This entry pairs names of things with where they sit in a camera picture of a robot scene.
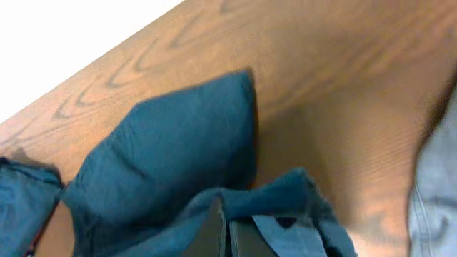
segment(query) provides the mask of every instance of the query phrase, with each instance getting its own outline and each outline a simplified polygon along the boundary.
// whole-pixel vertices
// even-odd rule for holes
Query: wood grain
[[[256,185],[305,166],[360,256],[406,256],[416,153],[451,87],[456,33],[454,0],[187,0],[1,124],[0,155],[22,149],[70,181],[136,102],[250,67]],[[62,206],[39,256],[71,254]]]

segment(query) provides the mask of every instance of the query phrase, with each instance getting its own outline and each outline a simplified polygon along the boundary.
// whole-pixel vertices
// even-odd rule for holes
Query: wooden table
[[[136,102],[250,67],[257,184],[305,166],[360,256],[406,256],[415,158],[451,87],[456,26],[455,0],[188,0],[0,125],[0,155],[68,182]],[[70,220],[59,205],[38,256],[71,254]]]

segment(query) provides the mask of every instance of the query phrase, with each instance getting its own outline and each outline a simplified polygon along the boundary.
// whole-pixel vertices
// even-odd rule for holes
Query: light blue fabric
[[[283,228],[273,216],[255,215],[260,233],[280,257],[327,257],[321,235],[304,215],[290,228]]]
[[[457,256],[457,90],[418,155],[409,204],[411,256]]]

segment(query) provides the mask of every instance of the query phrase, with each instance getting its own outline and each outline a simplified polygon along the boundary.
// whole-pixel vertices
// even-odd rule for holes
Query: white wall
[[[183,0],[1,0],[0,123]]]

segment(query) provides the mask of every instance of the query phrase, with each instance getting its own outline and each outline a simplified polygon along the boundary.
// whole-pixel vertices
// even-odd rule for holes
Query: denim jeans
[[[411,256],[457,256],[457,90],[418,155],[409,204]]]

